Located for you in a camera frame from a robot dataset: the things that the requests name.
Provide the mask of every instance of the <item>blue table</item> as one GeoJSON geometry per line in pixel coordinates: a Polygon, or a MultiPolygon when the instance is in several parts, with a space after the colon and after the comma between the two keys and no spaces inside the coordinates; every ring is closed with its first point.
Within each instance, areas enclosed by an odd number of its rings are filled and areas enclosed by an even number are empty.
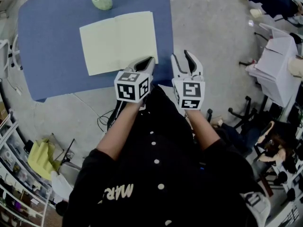
{"type": "Polygon", "coordinates": [[[170,0],[113,0],[110,11],[91,0],[28,0],[19,11],[22,67],[32,99],[111,87],[117,72],[89,76],[79,28],[125,13],[152,11],[159,64],[154,83],[170,86],[173,37],[170,0]]]}

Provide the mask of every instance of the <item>white cube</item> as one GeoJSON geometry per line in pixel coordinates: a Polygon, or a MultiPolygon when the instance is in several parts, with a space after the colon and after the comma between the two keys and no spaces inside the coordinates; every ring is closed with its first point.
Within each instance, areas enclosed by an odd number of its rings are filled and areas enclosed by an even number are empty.
{"type": "Polygon", "coordinates": [[[205,82],[183,79],[172,80],[179,108],[200,110],[205,94],[205,82]]]}
{"type": "Polygon", "coordinates": [[[117,100],[138,103],[151,90],[148,73],[120,71],[115,79],[117,100]]]}

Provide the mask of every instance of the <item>green ceramic vase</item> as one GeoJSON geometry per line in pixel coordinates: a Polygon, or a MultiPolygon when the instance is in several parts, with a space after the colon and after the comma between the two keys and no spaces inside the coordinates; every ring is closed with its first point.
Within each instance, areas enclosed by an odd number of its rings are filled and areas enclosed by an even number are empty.
{"type": "Polygon", "coordinates": [[[92,2],[100,10],[110,10],[113,7],[112,0],[92,0],[92,2]]]}

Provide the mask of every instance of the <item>open notebook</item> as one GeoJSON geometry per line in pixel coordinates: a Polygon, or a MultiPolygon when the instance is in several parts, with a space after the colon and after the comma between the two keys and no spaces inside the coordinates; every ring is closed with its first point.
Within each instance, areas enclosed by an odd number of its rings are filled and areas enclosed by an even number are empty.
{"type": "Polygon", "coordinates": [[[105,19],[80,28],[89,75],[123,70],[131,62],[152,56],[158,64],[152,12],[105,19]]]}

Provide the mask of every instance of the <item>chair leg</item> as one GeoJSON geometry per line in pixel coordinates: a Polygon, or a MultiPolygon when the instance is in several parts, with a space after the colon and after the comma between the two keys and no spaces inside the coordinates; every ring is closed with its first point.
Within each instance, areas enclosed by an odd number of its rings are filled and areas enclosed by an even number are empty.
{"type": "Polygon", "coordinates": [[[251,110],[251,113],[247,116],[247,120],[249,120],[250,118],[252,118],[256,113],[257,113],[257,110],[255,108],[253,108],[251,110]]]}
{"type": "Polygon", "coordinates": [[[242,65],[242,66],[250,66],[251,65],[251,63],[244,63],[244,62],[239,62],[239,65],[242,65]]]}
{"type": "Polygon", "coordinates": [[[263,38],[264,40],[266,40],[266,41],[268,42],[268,39],[267,39],[267,38],[265,38],[263,35],[258,34],[258,33],[256,33],[256,32],[254,32],[254,35],[258,35],[258,36],[260,36],[261,38],[263,38]]]}
{"type": "Polygon", "coordinates": [[[248,115],[250,113],[251,98],[249,96],[246,96],[245,99],[246,99],[246,101],[248,101],[246,110],[245,110],[245,116],[248,117],[248,115]]]}
{"type": "Polygon", "coordinates": [[[207,113],[208,113],[207,121],[210,122],[213,116],[213,111],[211,109],[208,109],[207,113]]]}
{"type": "Polygon", "coordinates": [[[229,108],[228,112],[230,112],[233,116],[236,116],[239,119],[243,119],[244,118],[242,115],[234,113],[232,108],[229,108]]]}
{"type": "Polygon", "coordinates": [[[243,125],[246,122],[246,120],[241,120],[239,123],[237,123],[234,128],[237,129],[239,128],[241,125],[243,125]]]}

